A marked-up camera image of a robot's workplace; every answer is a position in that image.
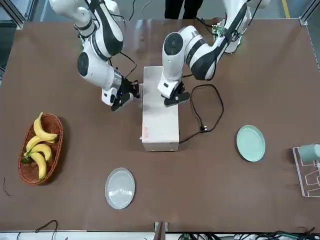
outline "transparent holder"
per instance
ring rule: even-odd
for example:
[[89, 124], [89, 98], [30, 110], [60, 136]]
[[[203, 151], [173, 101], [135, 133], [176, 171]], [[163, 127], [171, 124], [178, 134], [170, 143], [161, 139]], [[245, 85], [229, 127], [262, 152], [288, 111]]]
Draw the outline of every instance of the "transparent holder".
[[304, 163], [301, 159], [300, 147], [293, 147], [293, 156], [299, 177], [302, 196], [320, 198], [320, 162], [318, 160]]

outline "yellow banana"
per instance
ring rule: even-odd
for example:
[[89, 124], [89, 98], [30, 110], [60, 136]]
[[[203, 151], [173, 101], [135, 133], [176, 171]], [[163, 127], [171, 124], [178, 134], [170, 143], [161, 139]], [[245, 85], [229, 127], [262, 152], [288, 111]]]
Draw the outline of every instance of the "yellow banana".
[[43, 115], [43, 112], [40, 113], [40, 115], [38, 116], [38, 118], [36, 120], [34, 120], [33, 123], [33, 129], [35, 134], [41, 138], [43, 141], [52, 141], [54, 140], [58, 135], [55, 133], [48, 133], [45, 132], [42, 129], [42, 125], [41, 125], [41, 117]]
[[38, 152], [32, 152], [30, 153], [30, 157], [36, 162], [39, 167], [39, 179], [44, 179], [47, 175], [47, 163], [44, 156], [42, 156]]
[[51, 143], [51, 144], [54, 144], [55, 141], [45, 141], [43, 139], [41, 139], [40, 137], [38, 136], [34, 136], [33, 138], [31, 138], [28, 143], [26, 144], [26, 152], [30, 152], [30, 150], [35, 146], [37, 145], [38, 143], [40, 142], [48, 142], [48, 143]]
[[45, 144], [38, 144], [38, 145], [35, 145], [30, 153], [38, 153], [38, 152], [42, 152], [44, 154], [44, 158], [46, 161], [49, 161], [51, 159], [51, 155], [52, 155], [52, 152], [51, 152], [51, 148], [48, 146], [48, 145], [45, 145]]

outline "light green plate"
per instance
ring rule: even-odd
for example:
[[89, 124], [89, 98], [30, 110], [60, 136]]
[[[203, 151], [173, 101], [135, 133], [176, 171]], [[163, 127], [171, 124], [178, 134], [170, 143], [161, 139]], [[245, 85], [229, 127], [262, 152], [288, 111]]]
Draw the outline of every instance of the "light green plate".
[[265, 138], [255, 126], [241, 127], [236, 135], [236, 145], [242, 157], [249, 162], [258, 162], [265, 155]]

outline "black pants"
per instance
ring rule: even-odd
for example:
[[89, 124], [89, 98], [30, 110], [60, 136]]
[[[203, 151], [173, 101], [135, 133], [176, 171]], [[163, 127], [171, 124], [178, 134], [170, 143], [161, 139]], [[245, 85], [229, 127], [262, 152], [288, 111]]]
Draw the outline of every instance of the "black pants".
[[165, 0], [164, 17], [166, 19], [178, 19], [184, 2], [183, 19], [194, 19], [204, 0]]

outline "brown table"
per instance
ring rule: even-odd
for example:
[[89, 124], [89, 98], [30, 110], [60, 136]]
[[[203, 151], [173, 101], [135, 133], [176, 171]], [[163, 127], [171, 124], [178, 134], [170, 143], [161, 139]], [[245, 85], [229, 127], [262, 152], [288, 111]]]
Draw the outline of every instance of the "brown table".
[[[143, 79], [144, 66], [162, 64], [166, 35], [193, 21], [130, 22], [123, 51], [137, 63], [130, 79]], [[60, 230], [152, 231], [166, 221], [170, 231], [320, 231], [320, 199], [302, 197], [290, 148], [320, 138], [320, 74], [308, 30], [297, 19], [255, 20], [237, 52], [225, 55], [212, 83], [225, 113], [212, 133], [182, 144], [179, 152], [146, 153], [142, 113], [134, 102], [112, 113], [101, 89], [77, 72], [81, 52], [71, 23], [27, 22], [16, 31], [0, 88], [0, 230], [34, 230], [58, 220]], [[116, 56], [126, 74], [129, 60]], [[203, 84], [185, 80], [188, 90]], [[194, 94], [205, 124], [220, 114], [211, 89]], [[17, 161], [25, 132], [40, 112], [60, 117], [65, 134], [60, 168], [52, 182], [29, 186]], [[181, 139], [198, 130], [188, 103], [179, 106]], [[258, 127], [266, 139], [260, 162], [243, 160], [237, 130]], [[136, 193], [123, 210], [105, 199], [115, 168], [128, 168]]]

